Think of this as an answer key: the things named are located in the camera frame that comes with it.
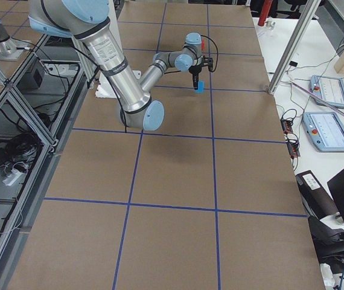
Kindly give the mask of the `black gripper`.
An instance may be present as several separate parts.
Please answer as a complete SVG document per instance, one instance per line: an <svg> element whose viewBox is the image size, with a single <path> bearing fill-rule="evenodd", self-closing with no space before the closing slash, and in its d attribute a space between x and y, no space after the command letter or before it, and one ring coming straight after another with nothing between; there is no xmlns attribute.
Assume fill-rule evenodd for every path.
<svg viewBox="0 0 344 290"><path fill-rule="evenodd" d="M197 60L197 63L189 68L189 72L192 74L193 88L198 90L199 88L199 74L202 68L207 67L209 72L213 70L213 58L202 56Z"/></svg>

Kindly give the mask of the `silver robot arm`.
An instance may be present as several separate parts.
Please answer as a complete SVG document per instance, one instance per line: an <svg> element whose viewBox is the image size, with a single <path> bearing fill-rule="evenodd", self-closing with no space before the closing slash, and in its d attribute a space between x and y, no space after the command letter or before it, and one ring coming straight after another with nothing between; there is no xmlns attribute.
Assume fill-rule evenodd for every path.
<svg viewBox="0 0 344 290"><path fill-rule="evenodd" d="M164 120L164 106L153 100L151 89L169 68L189 71L199 88L203 67L213 70L213 59L202 53L202 35L187 34L180 51L157 53L145 74L137 79L110 31L108 1L30 1L32 29L50 36L74 37L93 55L103 76L117 94L118 116L126 127L157 130Z"/></svg>

